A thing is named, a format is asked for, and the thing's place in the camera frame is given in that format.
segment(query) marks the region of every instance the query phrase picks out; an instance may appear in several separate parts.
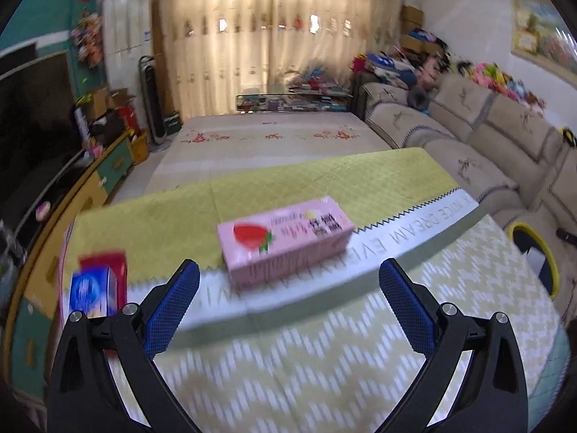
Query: yellow cloth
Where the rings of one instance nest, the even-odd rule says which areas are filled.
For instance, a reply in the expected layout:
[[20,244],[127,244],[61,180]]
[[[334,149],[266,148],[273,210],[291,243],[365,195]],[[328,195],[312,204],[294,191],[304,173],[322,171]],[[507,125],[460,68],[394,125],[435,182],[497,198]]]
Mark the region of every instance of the yellow cloth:
[[130,282],[166,277],[185,258],[223,266],[216,226],[330,195],[364,227],[457,187],[421,148],[323,159],[197,182],[79,215],[68,243],[63,286],[80,255],[123,249]]

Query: wall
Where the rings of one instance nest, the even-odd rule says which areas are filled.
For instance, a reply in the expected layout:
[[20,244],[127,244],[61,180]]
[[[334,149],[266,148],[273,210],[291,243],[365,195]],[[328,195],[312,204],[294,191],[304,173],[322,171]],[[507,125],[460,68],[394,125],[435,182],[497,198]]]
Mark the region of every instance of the wall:
[[70,41],[70,31],[82,16],[83,9],[97,10],[96,0],[23,0],[0,36],[0,56],[30,43],[36,43],[38,56],[70,50],[71,82],[77,95],[105,82],[103,69],[89,69],[78,62],[77,50]]
[[511,54],[511,0],[418,0],[425,29],[473,62],[495,62],[547,102],[545,117],[577,131],[577,90],[561,78]]

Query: picture frame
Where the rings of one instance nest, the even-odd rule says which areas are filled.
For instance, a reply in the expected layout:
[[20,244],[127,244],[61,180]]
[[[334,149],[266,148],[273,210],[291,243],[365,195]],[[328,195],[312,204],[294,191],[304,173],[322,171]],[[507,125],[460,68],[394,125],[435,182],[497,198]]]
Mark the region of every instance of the picture frame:
[[512,0],[511,53],[577,88],[577,43],[549,0]]

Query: blue box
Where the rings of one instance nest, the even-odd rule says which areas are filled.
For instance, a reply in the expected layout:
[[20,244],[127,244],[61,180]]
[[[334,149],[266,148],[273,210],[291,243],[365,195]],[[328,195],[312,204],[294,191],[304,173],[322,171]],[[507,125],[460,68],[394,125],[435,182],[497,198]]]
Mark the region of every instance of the blue box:
[[116,314],[116,275],[109,267],[94,267],[72,275],[70,312],[83,311],[89,318]]

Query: beige sofa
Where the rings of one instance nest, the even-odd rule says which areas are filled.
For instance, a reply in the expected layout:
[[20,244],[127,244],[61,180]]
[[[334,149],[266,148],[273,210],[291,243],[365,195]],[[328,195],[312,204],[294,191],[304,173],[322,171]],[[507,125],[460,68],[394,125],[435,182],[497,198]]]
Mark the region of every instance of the beige sofa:
[[424,148],[510,234],[525,223],[558,268],[553,299],[563,322],[577,316],[577,150],[543,118],[459,74],[443,76],[429,115],[406,105],[406,91],[364,85],[365,122],[391,147]]

